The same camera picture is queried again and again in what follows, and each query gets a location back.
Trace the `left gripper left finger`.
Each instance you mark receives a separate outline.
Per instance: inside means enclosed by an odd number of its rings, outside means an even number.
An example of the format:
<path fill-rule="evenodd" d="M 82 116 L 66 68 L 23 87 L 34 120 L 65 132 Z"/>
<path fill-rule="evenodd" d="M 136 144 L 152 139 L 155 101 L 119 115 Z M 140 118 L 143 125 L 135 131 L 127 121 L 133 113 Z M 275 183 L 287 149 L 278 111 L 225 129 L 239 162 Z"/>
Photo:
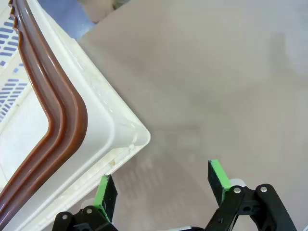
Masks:
<path fill-rule="evenodd" d="M 117 190 L 111 175 L 101 178 L 94 202 L 76 214 L 65 211 L 56 215 L 53 231 L 116 231 L 112 224 Z"/>

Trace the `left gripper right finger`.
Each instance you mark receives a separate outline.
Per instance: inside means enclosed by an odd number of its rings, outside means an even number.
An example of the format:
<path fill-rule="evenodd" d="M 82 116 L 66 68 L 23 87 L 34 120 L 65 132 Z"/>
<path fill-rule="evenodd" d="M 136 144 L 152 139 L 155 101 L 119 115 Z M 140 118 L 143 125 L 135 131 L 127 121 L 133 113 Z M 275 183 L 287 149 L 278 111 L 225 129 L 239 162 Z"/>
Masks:
<path fill-rule="evenodd" d="M 218 203 L 206 231 L 231 231 L 239 216 L 249 216 L 259 231 L 295 231 L 296 227 L 270 184 L 256 189 L 232 185 L 220 162 L 208 161 L 208 182 Z"/>

